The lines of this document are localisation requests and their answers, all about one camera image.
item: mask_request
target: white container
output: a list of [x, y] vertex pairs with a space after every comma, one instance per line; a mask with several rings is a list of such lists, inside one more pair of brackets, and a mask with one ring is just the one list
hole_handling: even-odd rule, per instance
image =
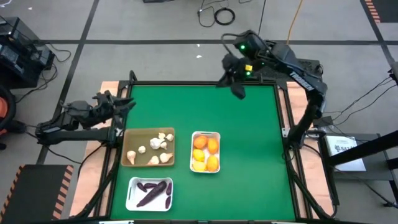
[[126, 197], [126, 209], [129, 211], [155, 211], [155, 212], [166, 212], [168, 211], [173, 204], [173, 188], [174, 184], [172, 186], [172, 193], [171, 193], [171, 201], [169, 208], [166, 208], [166, 199], [169, 197], [166, 194], [167, 188], [162, 192], [160, 195], [158, 195], [155, 199], [153, 199], [151, 202], [148, 204], [137, 207], [137, 204], [152, 190], [152, 189], [147, 189], [147, 192], [143, 192], [141, 189], [137, 187], [137, 183], [140, 182], [143, 185], [146, 183], [152, 183], [152, 184], [158, 184], [161, 181], [166, 181], [167, 186], [169, 184], [173, 184], [173, 180], [170, 177], [158, 179], [158, 178], [139, 178], [139, 177], [133, 177], [130, 182], [129, 182], [129, 187], [127, 188], [127, 197]]
[[[196, 137], [199, 136], [207, 136], [208, 138], [215, 138], [218, 141], [218, 153], [214, 154], [214, 156], [217, 157], [218, 159], [218, 170], [214, 171], [214, 172], [210, 172], [210, 171], [196, 171], [193, 169], [193, 163], [195, 162], [195, 159], [193, 158], [193, 150], [194, 150], [194, 146], [193, 146], [193, 140]], [[221, 135], [217, 132], [213, 132], [213, 131], [195, 131], [192, 134], [192, 142], [191, 142], [191, 162], [189, 164], [189, 168], [194, 171], [194, 172], [198, 172], [198, 173], [206, 173], [206, 174], [214, 174], [217, 173], [218, 171], [220, 171], [221, 169], [221, 163], [220, 163], [220, 140], [221, 140]], [[209, 158], [209, 156], [211, 156], [211, 154], [209, 153], [207, 146], [204, 147], [203, 152], [205, 153], [205, 163], [207, 162], [207, 159]]]

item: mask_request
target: green table surface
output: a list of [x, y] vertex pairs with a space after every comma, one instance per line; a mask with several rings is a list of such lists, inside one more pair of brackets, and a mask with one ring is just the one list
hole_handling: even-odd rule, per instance
[[[119, 166], [111, 219], [294, 220], [273, 86], [247, 86], [239, 100], [229, 88], [213, 86], [134, 86], [137, 105], [129, 128], [175, 129], [175, 164], [169, 167]], [[221, 134], [217, 174], [190, 170], [194, 131]], [[126, 209], [132, 177], [171, 177], [168, 212]]]

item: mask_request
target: purple vegetable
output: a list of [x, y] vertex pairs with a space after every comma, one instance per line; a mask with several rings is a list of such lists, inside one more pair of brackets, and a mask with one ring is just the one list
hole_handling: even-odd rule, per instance
[[172, 197], [171, 197], [171, 196], [168, 196], [167, 199], [166, 199], [166, 209], [169, 208], [170, 202], [171, 202], [171, 201], [172, 201]]
[[169, 186], [167, 186], [167, 190], [166, 190], [167, 195], [172, 194], [172, 188], [173, 188], [173, 184], [170, 182]]
[[156, 187], [156, 186], [157, 186], [157, 184], [152, 184], [152, 183], [146, 183], [146, 184], [144, 184], [144, 188], [145, 188], [145, 189], [154, 188], [154, 187]]
[[142, 183], [138, 182], [138, 183], [137, 183], [137, 187], [138, 187], [139, 189], [141, 189], [143, 192], [147, 192], [147, 189], [145, 189], [145, 187], [143, 186]]
[[161, 181], [156, 187], [154, 187], [138, 204], [137, 207], [144, 206], [159, 196], [167, 187], [165, 181]]

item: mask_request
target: garlic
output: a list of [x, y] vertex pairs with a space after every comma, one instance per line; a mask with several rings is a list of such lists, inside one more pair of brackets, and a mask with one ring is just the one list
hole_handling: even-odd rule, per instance
[[159, 135], [158, 135], [159, 139], [164, 139], [164, 137], [166, 137], [165, 133], [159, 133]]
[[135, 158], [136, 158], [136, 152], [134, 152], [134, 151], [128, 151], [127, 152], [127, 159], [130, 161], [130, 163], [132, 165], [134, 165]]
[[153, 149], [158, 149], [160, 148], [160, 144], [162, 144], [163, 141], [164, 139], [153, 138], [149, 141], [149, 145]]
[[147, 165], [157, 165], [157, 164], [159, 164], [159, 158], [157, 156], [152, 156]]
[[145, 151], [146, 151], [146, 148], [145, 148], [145, 146], [140, 146], [139, 148], [138, 148], [138, 152], [139, 153], [145, 153]]
[[173, 154], [172, 153], [164, 153], [163, 152], [159, 157], [160, 157], [160, 161], [165, 163], [165, 162], [168, 162], [171, 157], [173, 157]]
[[168, 134], [168, 135], [166, 136], [166, 139], [169, 140], [169, 141], [173, 141], [174, 136], [173, 136], [172, 134]]
[[166, 149], [167, 150], [167, 142], [162, 142], [162, 144], [160, 144], [160, 147], [162, 149]]

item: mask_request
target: yellow label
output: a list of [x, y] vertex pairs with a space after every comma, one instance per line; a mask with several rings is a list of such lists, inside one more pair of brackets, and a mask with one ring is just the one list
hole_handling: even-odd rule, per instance
[[244, 69], [245, 69], [246, 71], [250, 71], [250, 72], [251, 72], [251, 70], [253, 70], [253, 66], [251, 66], [251, 65], [246, 65], [246, 66], [244, 67]]

